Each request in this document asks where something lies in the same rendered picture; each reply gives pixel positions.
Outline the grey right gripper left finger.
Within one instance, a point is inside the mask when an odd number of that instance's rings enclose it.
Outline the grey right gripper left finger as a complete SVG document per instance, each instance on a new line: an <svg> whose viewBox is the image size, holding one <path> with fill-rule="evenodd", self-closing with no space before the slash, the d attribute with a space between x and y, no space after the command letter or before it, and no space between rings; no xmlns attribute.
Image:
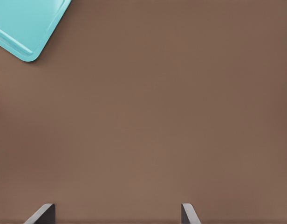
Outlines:
<svg viewBox="0 0 287 224"><path fill-rule="evenodd" d="M42 205L24 224L55 224L55 204Z"/></svg>

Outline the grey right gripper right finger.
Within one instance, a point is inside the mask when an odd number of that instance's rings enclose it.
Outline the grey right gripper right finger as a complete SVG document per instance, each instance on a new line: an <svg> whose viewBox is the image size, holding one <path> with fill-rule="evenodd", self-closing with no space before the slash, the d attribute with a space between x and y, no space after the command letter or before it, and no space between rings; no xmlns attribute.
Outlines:
<svg viewBox="0 0 287 224"><path fill-rule="evenodd" d="M181 204L181 224L201 224L194 207L190 203Z"/></svg>

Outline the turquoise plastic tray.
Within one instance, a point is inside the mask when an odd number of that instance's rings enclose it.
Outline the turquoise plastic tray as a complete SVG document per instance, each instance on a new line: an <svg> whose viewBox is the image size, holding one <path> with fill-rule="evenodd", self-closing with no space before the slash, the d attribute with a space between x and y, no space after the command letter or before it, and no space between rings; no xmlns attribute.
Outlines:
<svg viewBox="0 0 287 224"><path fill-rule="evenodd" d="M38 58L72 0L0 0L0 46L25 62Z"/></svg>

